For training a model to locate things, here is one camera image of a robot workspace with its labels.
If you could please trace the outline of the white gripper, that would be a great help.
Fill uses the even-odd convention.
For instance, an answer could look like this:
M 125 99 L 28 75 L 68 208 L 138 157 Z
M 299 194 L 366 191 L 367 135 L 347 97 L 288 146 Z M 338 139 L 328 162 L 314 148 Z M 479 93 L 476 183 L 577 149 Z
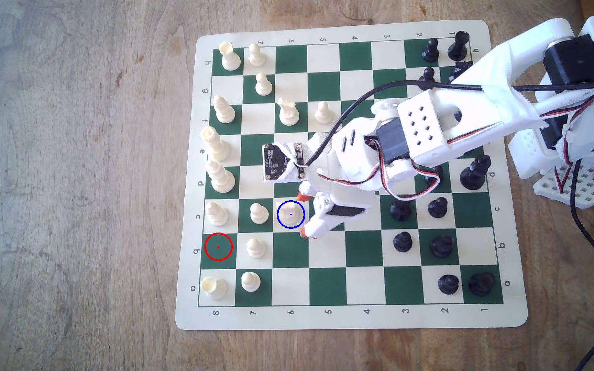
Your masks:
M 313 198 L 315 211 L 301 227 L 303 238 L 320 238 L 332 228 L 366 215 L 375 202 L 375 190 L 409 196 L 395 187 L 417 175 L 398 117 L 353 119 L 334 134 L 314 164 L 318 174 L 298 186 L 297 201 Z M 331 192 L 353 187 L 364 191 Z

